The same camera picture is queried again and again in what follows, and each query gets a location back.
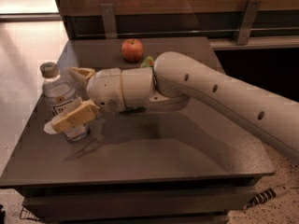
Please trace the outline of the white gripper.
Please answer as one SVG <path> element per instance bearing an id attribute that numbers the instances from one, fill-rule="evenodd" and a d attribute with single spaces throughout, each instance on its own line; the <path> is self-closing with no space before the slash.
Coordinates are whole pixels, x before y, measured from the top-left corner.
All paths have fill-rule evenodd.
<path id="1" fill-rule="evenodd" d="M 104 69 L 96 73 L 91 68 L 68 67 L 68 74 L 80 84 L 92 100 L 73 100 L 60 114 L 44 125 L 48 134 L 66 132 L 95 119 L 101 108 L 109 113 L 148 107 L 155 93 L 153 70 L 135 68 Z"/>

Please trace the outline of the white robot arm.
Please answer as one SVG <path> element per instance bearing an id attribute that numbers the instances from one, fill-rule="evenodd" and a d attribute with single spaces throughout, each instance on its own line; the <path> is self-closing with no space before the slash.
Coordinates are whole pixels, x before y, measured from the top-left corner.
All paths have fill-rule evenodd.
<path id="1" fill-rule="evenodd" d="M 184 54 L 160 54 L 151 67 L 69 69 L 89 99 L 76 99 L 45 124 L 49 134 L 87 123 L 101 113 L 145 108 L 176 111 L 201 101 L 294 162 L 299 162 L 299 103 L 216 71 Z"/>

